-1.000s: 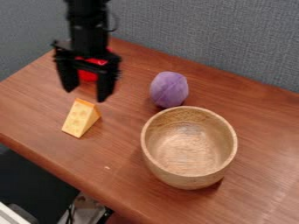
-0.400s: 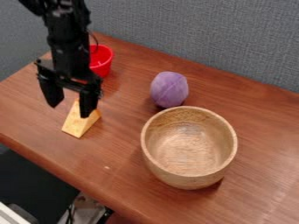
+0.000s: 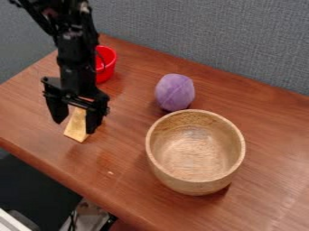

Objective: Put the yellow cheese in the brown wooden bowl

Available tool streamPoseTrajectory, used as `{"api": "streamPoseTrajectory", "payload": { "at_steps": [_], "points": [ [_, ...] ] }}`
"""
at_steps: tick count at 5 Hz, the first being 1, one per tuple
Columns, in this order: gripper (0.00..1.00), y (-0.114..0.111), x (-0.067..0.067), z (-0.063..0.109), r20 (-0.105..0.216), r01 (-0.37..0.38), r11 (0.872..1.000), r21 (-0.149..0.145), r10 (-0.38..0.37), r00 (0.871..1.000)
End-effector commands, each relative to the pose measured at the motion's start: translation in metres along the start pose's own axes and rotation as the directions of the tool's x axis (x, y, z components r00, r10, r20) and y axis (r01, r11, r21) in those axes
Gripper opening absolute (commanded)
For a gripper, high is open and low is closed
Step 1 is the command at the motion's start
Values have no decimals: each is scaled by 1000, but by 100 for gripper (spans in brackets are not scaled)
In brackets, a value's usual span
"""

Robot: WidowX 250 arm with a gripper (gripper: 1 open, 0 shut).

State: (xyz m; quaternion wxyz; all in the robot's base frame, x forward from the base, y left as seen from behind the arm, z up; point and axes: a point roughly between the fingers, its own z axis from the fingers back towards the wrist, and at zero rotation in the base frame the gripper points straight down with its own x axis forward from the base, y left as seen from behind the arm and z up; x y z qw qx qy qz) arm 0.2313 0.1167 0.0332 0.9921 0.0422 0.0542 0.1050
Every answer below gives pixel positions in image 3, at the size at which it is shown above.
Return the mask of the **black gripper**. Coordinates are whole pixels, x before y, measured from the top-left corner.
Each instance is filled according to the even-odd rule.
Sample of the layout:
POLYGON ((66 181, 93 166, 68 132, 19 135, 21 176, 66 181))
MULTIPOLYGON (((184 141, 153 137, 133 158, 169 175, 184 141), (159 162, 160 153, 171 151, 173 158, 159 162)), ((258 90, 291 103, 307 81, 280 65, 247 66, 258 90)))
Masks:
POLYGON ((94 84, 94 47, 97 39, 85 40, 81 33, 56 37, 60 77, 42 77, 42 96, 53 121, 60 124, 68 116, 68 107, 85 110, 85 133, 92 134, 108 114, 108 95, 94 84))

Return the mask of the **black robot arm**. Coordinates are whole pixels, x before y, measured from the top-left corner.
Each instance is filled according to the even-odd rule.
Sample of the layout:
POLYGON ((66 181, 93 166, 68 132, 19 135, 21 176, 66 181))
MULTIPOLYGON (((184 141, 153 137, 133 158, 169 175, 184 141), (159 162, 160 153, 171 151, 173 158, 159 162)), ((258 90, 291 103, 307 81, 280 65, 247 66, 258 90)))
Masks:
POLYGON ((109 96, 96 87, 94 58, 98 34, 88 0, 6 0, 23 9, 57 49, 60 76, 44 77, 42 96, 56 123, 70 106, 85 110, 85 133, 92 134, 108 114, 109 96))

